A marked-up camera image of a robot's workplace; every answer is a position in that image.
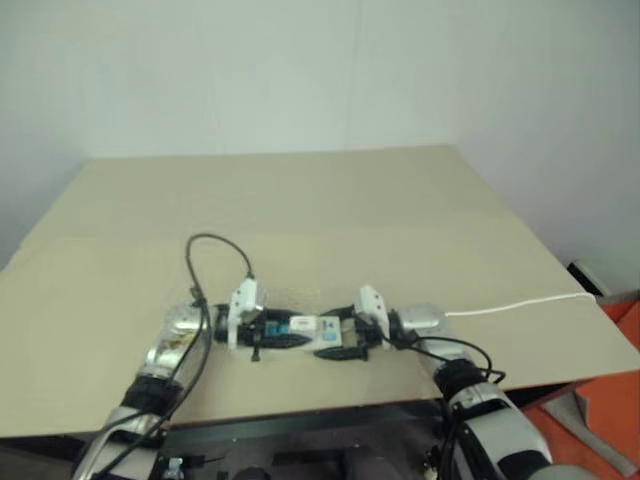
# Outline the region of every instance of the gray wall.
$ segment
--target gray wall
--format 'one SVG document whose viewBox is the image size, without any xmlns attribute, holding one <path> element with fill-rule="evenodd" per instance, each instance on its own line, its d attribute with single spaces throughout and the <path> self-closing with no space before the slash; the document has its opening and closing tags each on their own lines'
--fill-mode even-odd
<svg viewBox="0 0 640 480">
<path fill-rule="evenodd" d="M 457 144 L 640 283 L 637 0 L 5 0 L 0 264 L 90 157 Z"/>
</svg>

